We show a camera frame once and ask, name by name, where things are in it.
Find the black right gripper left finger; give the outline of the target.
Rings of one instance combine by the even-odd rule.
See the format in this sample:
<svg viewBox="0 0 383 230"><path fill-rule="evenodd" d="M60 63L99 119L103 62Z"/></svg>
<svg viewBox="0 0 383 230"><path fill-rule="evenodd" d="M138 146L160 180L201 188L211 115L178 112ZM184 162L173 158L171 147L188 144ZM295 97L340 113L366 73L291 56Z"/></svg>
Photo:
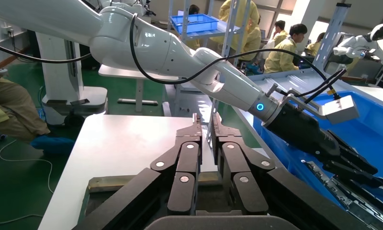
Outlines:
<svg viewBox="0 0 383 230"><path fill-rule="evenodd" d="M201 119L193 114L192 125L177 130L173 147L84 217L74 229L147 230L163 217L194 214L201 156Z"/></svg>

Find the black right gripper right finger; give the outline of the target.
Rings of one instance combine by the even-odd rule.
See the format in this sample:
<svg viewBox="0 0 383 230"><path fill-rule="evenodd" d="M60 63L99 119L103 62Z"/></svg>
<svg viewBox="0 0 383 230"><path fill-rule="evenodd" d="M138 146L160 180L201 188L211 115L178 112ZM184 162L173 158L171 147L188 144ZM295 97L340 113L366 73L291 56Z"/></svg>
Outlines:
<svg viewBox="0 0 383 230"><path fill-rule="evenodd" d="M365 230L367 226L274 161L248 147L238 129L212 115L215 163L243 224L267 230Z"/></svg>

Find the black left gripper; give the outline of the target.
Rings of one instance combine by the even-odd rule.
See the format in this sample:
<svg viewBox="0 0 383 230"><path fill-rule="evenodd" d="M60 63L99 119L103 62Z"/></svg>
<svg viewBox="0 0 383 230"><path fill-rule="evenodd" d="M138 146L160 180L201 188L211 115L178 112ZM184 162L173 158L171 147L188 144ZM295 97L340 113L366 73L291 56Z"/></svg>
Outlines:
<svg viewBox="0 0 383 230"><path fill-rule="evenodd" d="M378 169L330 129L323 130L312 116L286 103L263 126L289 145L318 157L338 157L323 162L323 169L342 179L372 188L383 186Z"/></svg>

